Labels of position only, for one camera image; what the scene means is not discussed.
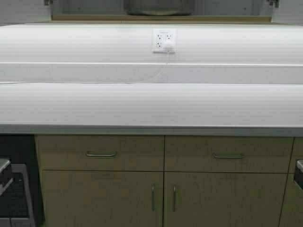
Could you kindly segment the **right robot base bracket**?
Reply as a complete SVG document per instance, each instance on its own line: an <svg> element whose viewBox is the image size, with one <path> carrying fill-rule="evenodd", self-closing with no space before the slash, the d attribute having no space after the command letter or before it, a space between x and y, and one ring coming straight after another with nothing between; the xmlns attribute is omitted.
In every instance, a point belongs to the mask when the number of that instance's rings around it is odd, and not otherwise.
<svg viewBox="0 0 303 227"><path fill-rule="evenodd" d="M303 160L299 159L295 164L294 182L303 189Z"/></svg>

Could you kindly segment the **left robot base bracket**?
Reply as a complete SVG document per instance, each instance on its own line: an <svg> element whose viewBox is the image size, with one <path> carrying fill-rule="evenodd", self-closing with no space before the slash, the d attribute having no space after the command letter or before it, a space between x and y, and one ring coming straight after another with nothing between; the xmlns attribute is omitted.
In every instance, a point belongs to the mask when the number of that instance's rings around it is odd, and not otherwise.
<svg viewBox="0 0 303 227"><path fill-rule="evenodd" d="M2 195L13 182L12 165L8 159L0 159L0 195Z"/></svg>

